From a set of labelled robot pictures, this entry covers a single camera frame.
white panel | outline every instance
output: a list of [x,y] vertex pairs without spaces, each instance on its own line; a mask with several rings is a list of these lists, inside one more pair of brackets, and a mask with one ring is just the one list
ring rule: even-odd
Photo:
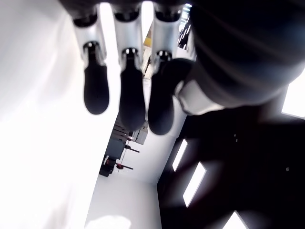
[[238,213],[235,211],[223,229],[248,229]]
[[179,165],[179,163],[180,163],[180,161],[182,159],[182,156],[183,156],[183,154],[185,152],[186,147],[187,147],[187,141],[185,139],[183,139],[183,141],[181,143],[181,146],[180,146],[180,148],[178,150],[178,153],[177,153],[177,155],[175,157],[175,160],[173,161],[173,170],[175,172],[176,172],[177,167],[178,167],[178,165]]
[[183,194],[183,199],[185,202],[185,205],[189,207],[193,197],[196,194],[196,191],[206,173],[206,169],[204,166],[201,164],[201,162],[198,163],[197,168],[191,178],[190,183],[188,184],[184,194]]

robotic hand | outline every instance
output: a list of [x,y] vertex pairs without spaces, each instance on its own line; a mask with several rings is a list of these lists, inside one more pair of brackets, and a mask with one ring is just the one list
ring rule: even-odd
[[[60,0],[71,15],[85,62],[84,101],[98,115],[109,103],[99,3]],[[140,0],[112,6],[121,66],[120,115],[130,131],[145,121]],[[175,59],[182,7],[190,12],[196,62]],[[158,135],[173,124],[173,95],[188,115],[266,102],[304,70],[305,5],[298,0],[154,0],[148,122]]]

